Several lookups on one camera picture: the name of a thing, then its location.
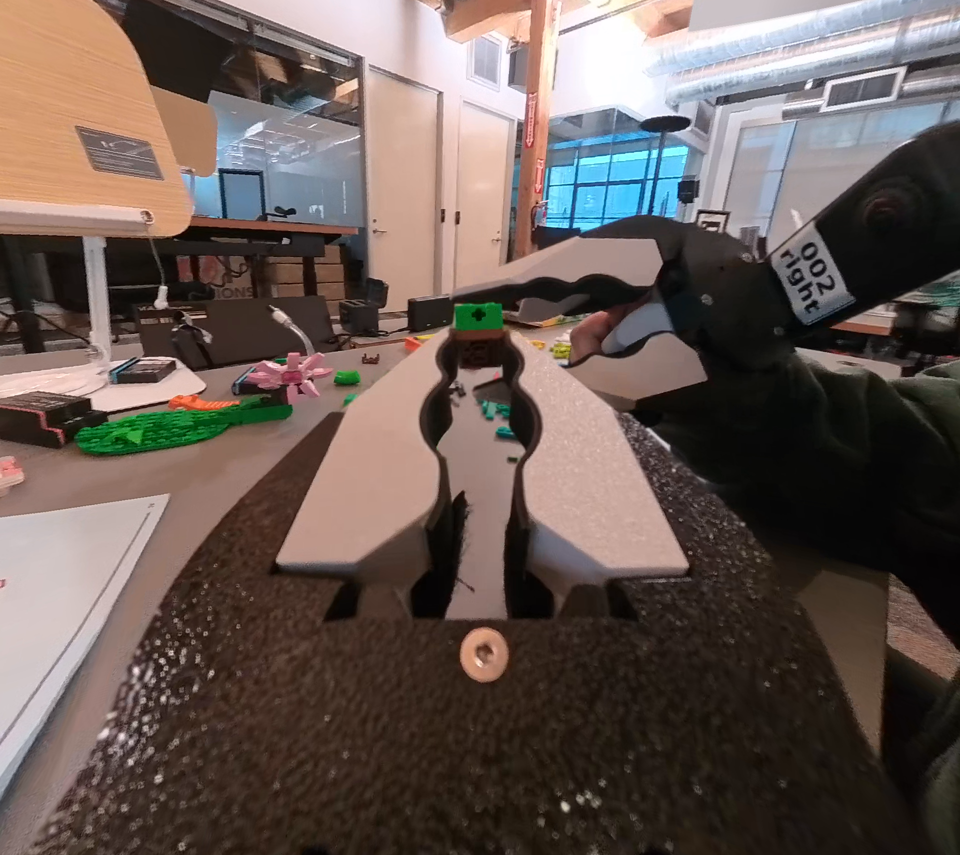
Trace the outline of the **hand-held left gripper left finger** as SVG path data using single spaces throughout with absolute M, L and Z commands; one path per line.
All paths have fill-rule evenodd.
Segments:
M 453 378 L 450 333 L 440 332 L 345 409 L 278 571 L 386 585 L 407 601 L 451 599 L 454 497 L 438 444 Z

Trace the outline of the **green and brown lego assembly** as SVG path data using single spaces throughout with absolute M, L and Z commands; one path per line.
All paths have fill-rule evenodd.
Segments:
M 497 302 L 456 303 L 451 339 L 460 369 L 500 368 L 506 344 L 502 306 Z

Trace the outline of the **person's right forearm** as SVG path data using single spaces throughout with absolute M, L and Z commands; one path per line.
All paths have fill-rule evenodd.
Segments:
M 958 569 L 957 359 L 897 379 L 796 353 L 712 374 L 634 410 L 702 479 L 904 582 Z

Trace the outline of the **pink lego flower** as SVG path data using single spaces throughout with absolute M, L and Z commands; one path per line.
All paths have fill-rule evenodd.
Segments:
M 294 405 L 304 399 L 319 397 L 318 381 L 334 375 L 325 365 L 321 353 L 302 355 L 292 352 L 283 361 L 265 359 L 246 372 L 246 391 L 279 394 L 283 403 Z

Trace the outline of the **person's right hand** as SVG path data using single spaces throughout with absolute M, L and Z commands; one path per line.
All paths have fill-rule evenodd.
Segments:
M 635 306 L 618 306 L 596 311 L 580 321 L 569 332 L 570 350 L 567 364 L 573 365 L 601 352 L 608 335 L 614 331 Z

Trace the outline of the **cream door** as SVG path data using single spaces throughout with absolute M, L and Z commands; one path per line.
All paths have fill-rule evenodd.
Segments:
M 492 275 L 507 251 L 517 123 L 466 103 L 460 119 L 454 283 Z
M 440 96 L 369 68 L 365 99 L 367 273 L 398 313 L 435 292 Z

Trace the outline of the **black floor lamp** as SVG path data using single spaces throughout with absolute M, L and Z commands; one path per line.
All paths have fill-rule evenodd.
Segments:
M 640 124 L 640 128 L 647 134 L 656 137 L 656 153 L 654 160 L 654 174 L 650 180 L 650 196 L 647 201 L 647 216 L 653 216 L 656 193 L 658 189 L 661 169 L 663 165 L 664 150 L 666 138 L 668 135 L 674 135 L 690 128 L 692 119 L 681 115 L 661 115 L 645 118 Z

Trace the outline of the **black rectangular case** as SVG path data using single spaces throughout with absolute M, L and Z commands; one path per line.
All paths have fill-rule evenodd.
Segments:
M 146 356 L 173 358 L 187 369 L 203 371 L 303 352 L 302 340 L 273 319 L 272 308 L 284 312 L 315 351 L 334 348 L 330 311 L 321 296 L 195 301 L 168 309 L 140 308 L 135 321 Z

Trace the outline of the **stack of cardboard boxes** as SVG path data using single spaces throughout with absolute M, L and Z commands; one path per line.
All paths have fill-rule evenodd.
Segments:
M 187 255 L 176 257 L 176 268 L 179 281 L 207 286 L 214 300 L 317 295 L 336 303 L 348 294 L 339 257 Z

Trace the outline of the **wooden top desk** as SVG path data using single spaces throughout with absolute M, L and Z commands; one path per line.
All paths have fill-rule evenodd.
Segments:
M 347 295 L 355 287 L 361 262 L 343 251 L 360 234 L 355 226 L 279 220 L 238 221 L 195 215 L 172 238 L 174 255 L 265 256 L 267 258 L 339 257 L 345 265 Z

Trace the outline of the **white paper sheet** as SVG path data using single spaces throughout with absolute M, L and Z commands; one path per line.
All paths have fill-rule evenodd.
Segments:
M 169 498 L 2 518 L 2 794 L 102 632 Z

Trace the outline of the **black box with pink edge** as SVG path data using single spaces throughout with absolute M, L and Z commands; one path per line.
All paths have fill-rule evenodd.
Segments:
M 78 432 L 108 422 L 89 398 L 33 391 L 1 399 L 1 440 L 59 450 Z

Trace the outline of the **person's torso in green jacket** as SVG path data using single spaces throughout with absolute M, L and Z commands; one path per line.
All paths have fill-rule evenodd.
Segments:
M 959 852 L 959 674 L 887 648 L 881 753 L 937 853 Z

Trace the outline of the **white wall vent grille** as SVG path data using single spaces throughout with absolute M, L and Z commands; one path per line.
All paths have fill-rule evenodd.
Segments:
M 906 76 L 907 67 L 898 66 L 831 79 L 823 87 L 818 113 L 894 103 L 901 94 Z
M 499 92 L 503 41 L 496 35 L 481 35 L 467 44 L 466 77 L 486 89 Z

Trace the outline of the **silver ventilation duct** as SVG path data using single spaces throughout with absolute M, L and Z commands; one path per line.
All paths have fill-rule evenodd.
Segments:
M 641 48 L 665 80 L 668 105 L 896 67 L 958 50 L 959 0 L 859 0 L 710 30 L 683 30 Z

